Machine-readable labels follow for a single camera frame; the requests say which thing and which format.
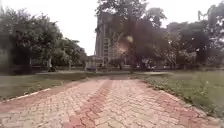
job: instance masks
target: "brick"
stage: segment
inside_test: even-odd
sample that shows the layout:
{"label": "brick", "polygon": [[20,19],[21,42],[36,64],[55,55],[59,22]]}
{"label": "brick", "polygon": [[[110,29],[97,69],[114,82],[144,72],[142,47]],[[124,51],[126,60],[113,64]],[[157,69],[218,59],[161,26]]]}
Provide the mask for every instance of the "brick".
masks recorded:
{"label": "brick", "polygon": [[95,127],[95,122],[90,120],[87,117],[81,118],[82,124],[84,124],[88,128],[94,128]]}
{"label": "brick", "polygon": [[186,127],[184,127],[183,125],[174,125],[170,128],[186,128]]}
{"label": "brick", "polygon": [[155,125],[151,122],[144,122],[143,126],[145,126],[146,128],[154,128]]}
{"label": "brick", "polygon": [[123,118],[122,116],[120,116],[120,115],[116,115],[116,116],[114,116],[113,118],[114,118],[115,120],[119,121],[119,122],[121,122],[122,120],[124,120],[124,118]]}
{"label": "brick", "polygon": [[95,120],[95,124],[98,125],[98,124],[102,124],[102,123],[105,123],[107,122],[109,119],[111,119],[110,117],[101,117],[101,118],[98,118]]}
{"label": "brick", "polygon": [[71,124],[72,124],[73,126],[76,126],[76,125],[82,125],[82,123],[81,123],[81,119],[80,119],[80,117],[78,117],[78,116],[72,116],[72,117],[70,117],[70,122],[71,122]]}
{"label": "brick", "polygon": [[174,111],[174,112],[170,113],[170,117],[175,118],[175,119],[179,119],[180,118],[180,112],[179,111]]}
{"label": "brick", "polygon": [[189,123],[189,126],[191,128],[200,128],[201,127],[201,124],[200,123],[197,123],[197,122],[190,122]]}
{"label": "brick", "polygon": [[165,108],[160,107],[160,106],[152,107],[152,109],[155,109],[156,111],[165,111]]}
{"label": "brick", "polygon": [[98,113],[98,115],[100,116],[100,117],[104,117],[104,116],[110,116],[111,115],[111,111],[107,111],[107,110],[104,110],[103,112],[101,112],[101,113]]}
{"label": "brick", "polygon": [[201,128],[220,128],[219,126],[213,126],[213,125],[206,125],[206,124],[202,124]]}
{"label": "brick", "polygon": [[130,126],[131,124],[133,124],[134,120],[126,118],[126,119],[122,120],[121,122],[122,122],[122,124],[124,124],[127,127],[127,126]]}
{"label": "brick", "polygon": [[88,112],[88,113],[87,113],[87,116],[88,116],[90,119],[92,119],[92,120],[95,120],[95,119],[98,119],[98,118],[99,118],[99,115],[93,113],[92,111],[91,111],[91,112]]}
{"label": "brick", "polygon": [[110,119],[109,121],[107,121],[109,126],[114,127],[114,128],[121,128],[124,127],[123,124],[121,124],[120,122],[114,120],[114,119]]}
{"label": "brick", "polygon": [[175,118],[172,118],[172,117],[170,117],[169,120],[168,120],[168,122],[169,122],[169,123],[172,123],[172,124],[178,124],[178,121],[179,121],[179,120],[177,120],[177,119],[175,119]]}
{"label": "brick", "polygon": [[179,124],[189,126],[189,117],[180,116]]}
{"label": "brick", "polygon": [[129,125],[129,128],[143,128],[143,127],[138,124],[133,123],[133,124]]}
{"label": "brick", "polygon": [[111,128],[108,123],[103,123],[103,124],[100,124],[100,125],[97,125],[96,128]]}
{"label": "brick", "polygon": [[159,116],[159,118],[161,119],[161,120],[163,120],[163,121],[165,121],[165,122],[169,122],[169,120],[170,120],[170,117],[169,116]]}
{"label": "brick", "polygon": [[77,125],[77,126],[74,126],[73,128],[88,128],[88,127],[86,127],[85,125]]}
{"label": "brick", "polygon": [[92,107],[91,111],[93,111],[94,113],[100,113],[102,112],[101,109],[97,108],[97,107]]}

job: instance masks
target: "ground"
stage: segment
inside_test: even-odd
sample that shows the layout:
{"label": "ground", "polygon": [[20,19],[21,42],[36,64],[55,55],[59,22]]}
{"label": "ground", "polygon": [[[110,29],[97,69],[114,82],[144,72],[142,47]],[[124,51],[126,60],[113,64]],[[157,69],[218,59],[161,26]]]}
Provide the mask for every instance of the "ground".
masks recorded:
{"label": "ground", "polygon": [[0,101],[93,76],[96,74],[83,72],[0,76]]}
{"label": "ground", "polygon": [[220,128],[221,121],[129,77],[72,82],[0,104],[3,128]]}
{"label": "ground", "polygon": [[185,102],[203,109],[208,115],[224,119],[224,71],[139,74],[136,77],[148,83],[150,87],[179,96]]}

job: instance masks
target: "tall building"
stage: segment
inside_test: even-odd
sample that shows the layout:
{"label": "tall building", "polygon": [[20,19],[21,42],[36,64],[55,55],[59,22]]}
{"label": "tall building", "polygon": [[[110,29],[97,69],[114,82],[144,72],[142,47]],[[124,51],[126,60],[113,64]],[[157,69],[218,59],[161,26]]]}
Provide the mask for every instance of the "tall building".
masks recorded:
{"label": "tall building", "polygon": [[112,31],[107,23],[111,21],[111,18],[111,14],[104,12],[97,19],[95,55],[103,59],[103,65],[106,65],[112,59],[118,58],[118,44],[109,40],[109,34]]}

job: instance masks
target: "tree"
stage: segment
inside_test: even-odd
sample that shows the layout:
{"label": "tree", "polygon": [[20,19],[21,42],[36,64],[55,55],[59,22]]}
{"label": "tree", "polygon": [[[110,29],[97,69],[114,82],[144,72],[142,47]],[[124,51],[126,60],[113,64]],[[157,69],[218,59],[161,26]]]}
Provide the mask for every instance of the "tree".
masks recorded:
{"label": "tree", "polygon": [[211,50],[209,56],[209,65],[220,66],[223,63],[224,56],[224,3],[221,2],[218,6],[212,5],[207,11],[208,27],[207,33],[209,33],[211,40]]}
{"label": "tree", "polygon": [[145,44],[146,42],[150,42],[150,39],[147,38],[148,35],[146,33],[143,34],[144,37],[142,38],[140,30],[143,29],[145,32],[147,31],[148,33],[152,33],[152,28],[154,27],[159,29],[161,19],[165,18],[162,9],[151,8],[146,10],[146,6],[147,2],[145,0],[100,0],[97,8],[98,16],[104,12],[113,15],[111,20],[112,22],[109,22],[109,26],[115,34],[113,33],[110,38],[112,38],[111,41],[113,43],[114,37],[117,37],[117,42],[122,42],[126,47],[128,47],[127,54],[129,55],[130,60],[132,60],[131,72],[134,63],[137,60],[142,60],[142,58],[140,58],[140,54],[142,53],[139,51],[144,49],[144,46],[146,46],[140,45],[139,43]]}
{"label": "tree", "polygon": [[77,40],[68,38],[61,39],[54,52],[53,63],[57,66],[66,66],[69,68],[72,64],[83,65],[86,59],[86,53],[77,43]]}
{"label": "tree", "polygon": [[171,50],[175,52],[176,64],[183,65],[183,60],[190,60],[196,53],[195,60],[184,61],[186,64],[205,64],[210,52],[210,39],[206,32],[206,21],[195,23],[170,23],[167,26]]}
{"label": "tree", "polygon": [[6,10],[1,14],[1,35],[8,38],[12,61],[16,65],[32,66],[32,59],[48,59],[56,42],[62,37],[55,22],[49,17],[31,16],[25,10]]}

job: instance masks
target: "building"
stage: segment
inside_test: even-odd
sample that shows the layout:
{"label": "building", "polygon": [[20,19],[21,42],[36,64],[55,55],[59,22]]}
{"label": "building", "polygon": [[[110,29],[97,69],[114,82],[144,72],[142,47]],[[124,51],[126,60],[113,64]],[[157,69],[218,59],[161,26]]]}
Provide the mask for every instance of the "building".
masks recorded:
{"label": "building", "polygon": [[99,58],[96,55],[88,56],[86,58],[85,70],[87,70],[87,68],[100,67],[102,63],[103,63],[102,58]]}
{"label": "building", "polygon": [[0,0],[0,14],[3,12],[2,0]]}
{"label": "building", "polygon": [[97,19],[97,36],[95,44],[95,55],[103,58],[103,64],[107,65],[110,60],[118,58],[118,43],[110,42],[109,34],[112,32],[108,22],[112,19],[109,13],[101,13]]}

